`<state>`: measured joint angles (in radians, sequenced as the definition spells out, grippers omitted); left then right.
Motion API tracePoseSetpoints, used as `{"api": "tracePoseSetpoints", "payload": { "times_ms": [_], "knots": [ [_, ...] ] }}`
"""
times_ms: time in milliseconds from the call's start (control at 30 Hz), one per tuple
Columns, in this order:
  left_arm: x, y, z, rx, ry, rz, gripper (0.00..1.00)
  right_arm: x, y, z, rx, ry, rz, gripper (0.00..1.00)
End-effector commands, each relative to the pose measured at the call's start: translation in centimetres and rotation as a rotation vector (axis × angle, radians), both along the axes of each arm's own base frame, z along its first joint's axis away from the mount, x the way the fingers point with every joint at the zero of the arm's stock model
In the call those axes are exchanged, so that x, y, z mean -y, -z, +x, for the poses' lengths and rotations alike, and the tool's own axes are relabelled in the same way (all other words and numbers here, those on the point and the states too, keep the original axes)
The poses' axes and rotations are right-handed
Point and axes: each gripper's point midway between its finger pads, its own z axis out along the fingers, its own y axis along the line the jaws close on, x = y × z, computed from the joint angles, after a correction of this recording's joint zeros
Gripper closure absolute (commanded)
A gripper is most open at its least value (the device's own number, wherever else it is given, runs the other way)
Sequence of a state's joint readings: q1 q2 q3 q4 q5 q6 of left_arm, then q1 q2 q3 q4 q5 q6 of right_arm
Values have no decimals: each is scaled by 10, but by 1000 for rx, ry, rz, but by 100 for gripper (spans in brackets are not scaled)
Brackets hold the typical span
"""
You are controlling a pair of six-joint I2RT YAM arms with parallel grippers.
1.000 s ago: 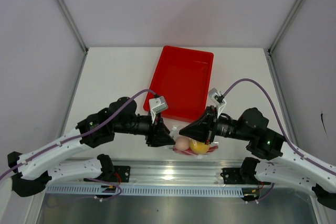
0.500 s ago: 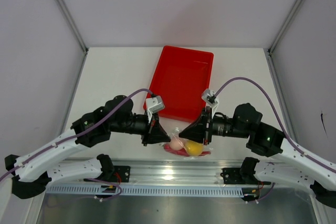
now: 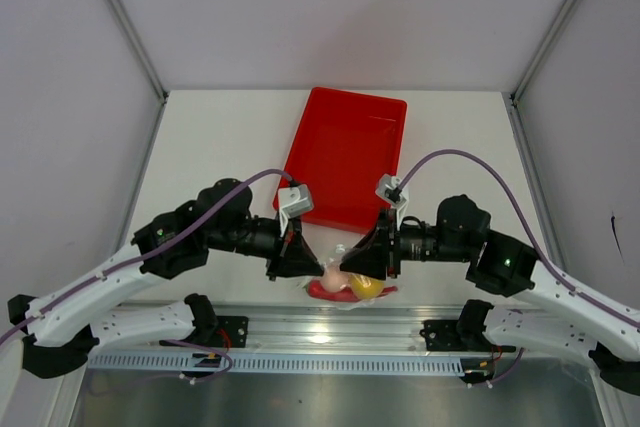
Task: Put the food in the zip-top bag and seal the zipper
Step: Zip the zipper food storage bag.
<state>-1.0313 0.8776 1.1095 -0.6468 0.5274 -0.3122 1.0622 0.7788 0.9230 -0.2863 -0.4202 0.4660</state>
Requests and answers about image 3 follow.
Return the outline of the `red chili pepper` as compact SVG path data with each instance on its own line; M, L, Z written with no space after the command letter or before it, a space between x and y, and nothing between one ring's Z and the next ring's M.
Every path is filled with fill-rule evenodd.
M385 283L385 288L384 288L383 293L380 294L378 297L376 297L374 299L386 297L386 296L388 296L388 295L390 295L392 293L395 293L397 291L398 291L398 288L396 286L387 285ZM340 292L329 293L329 292L325 291L321 287L319 280L313 280L308 284L307 293L312 298L319 299L319 300L326 300L326 301L330 301L330 302L357 303L357 302L361 302L361 301L368 301L368 300L359 300L359 299L357 299L354 296L354 294L352 293L352 291L351 291L349 286L344 288Z

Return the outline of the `yellow bell pepper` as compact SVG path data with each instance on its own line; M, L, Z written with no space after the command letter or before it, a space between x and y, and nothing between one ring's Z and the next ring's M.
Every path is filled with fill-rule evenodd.
M370 300L383 293L385 282L361 274L351 274L349 287L357 299Z

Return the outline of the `pale egg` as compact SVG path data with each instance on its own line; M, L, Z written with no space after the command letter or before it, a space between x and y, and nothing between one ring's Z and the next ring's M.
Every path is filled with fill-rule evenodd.
M349 274L340 269L327 268L320 277L321 287L329 293L337 293L349 286Z

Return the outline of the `clear zip top bag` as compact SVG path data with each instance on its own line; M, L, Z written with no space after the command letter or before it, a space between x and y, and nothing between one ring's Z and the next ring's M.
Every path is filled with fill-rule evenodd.
M321 259L322 275L309 278L304 284L304 291L310 298L350 310L372 305L399 292L396 285L342 271L341 261L348 251L345 245L336 244Z

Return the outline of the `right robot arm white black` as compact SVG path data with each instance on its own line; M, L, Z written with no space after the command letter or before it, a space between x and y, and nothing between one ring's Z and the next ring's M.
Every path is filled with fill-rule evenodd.
M425 321L431 351L544 352L594 370L609 386L639 393L639 312L544 263L533 247L490 227L491 217L465 195L443 200L436 223L392 209L341 260L349 274L384 281L405 261L465 263L465 278L485 293L533 311L470 299L455 321Z

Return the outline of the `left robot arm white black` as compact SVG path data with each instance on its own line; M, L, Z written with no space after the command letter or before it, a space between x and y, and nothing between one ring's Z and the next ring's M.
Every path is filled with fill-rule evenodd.
M161 308L117 312L151 287L203 267L212 250L263 259L270 280L318 277L323 268L306 243L302 215L313 201L292 181L278 190L275 218L254 216L247 183L227 178L175 210L156 216L131 242L70 286L42 297L19 294L7 303L23 332L20 368L38 378L61 377L104 350L148 342L168 346L229 344L204 294Z

